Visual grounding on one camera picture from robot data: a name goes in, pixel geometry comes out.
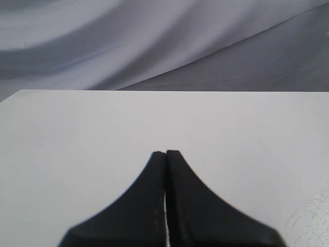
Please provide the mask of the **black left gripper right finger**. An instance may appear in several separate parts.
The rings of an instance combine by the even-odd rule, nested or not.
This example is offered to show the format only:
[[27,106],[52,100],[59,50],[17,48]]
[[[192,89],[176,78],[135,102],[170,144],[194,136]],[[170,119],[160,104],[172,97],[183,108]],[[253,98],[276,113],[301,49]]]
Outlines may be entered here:
[[285,246],[280,234],[217,196],[179,151],[166,153],[170,246]]

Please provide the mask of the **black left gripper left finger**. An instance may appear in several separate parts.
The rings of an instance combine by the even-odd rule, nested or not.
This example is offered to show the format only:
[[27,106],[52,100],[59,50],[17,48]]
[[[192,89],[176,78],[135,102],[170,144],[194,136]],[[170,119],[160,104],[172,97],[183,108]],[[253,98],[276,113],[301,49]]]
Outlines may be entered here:
[[60,246],[166,246],[166,155],[152,153],[135,182],[115,202],[72,227]]

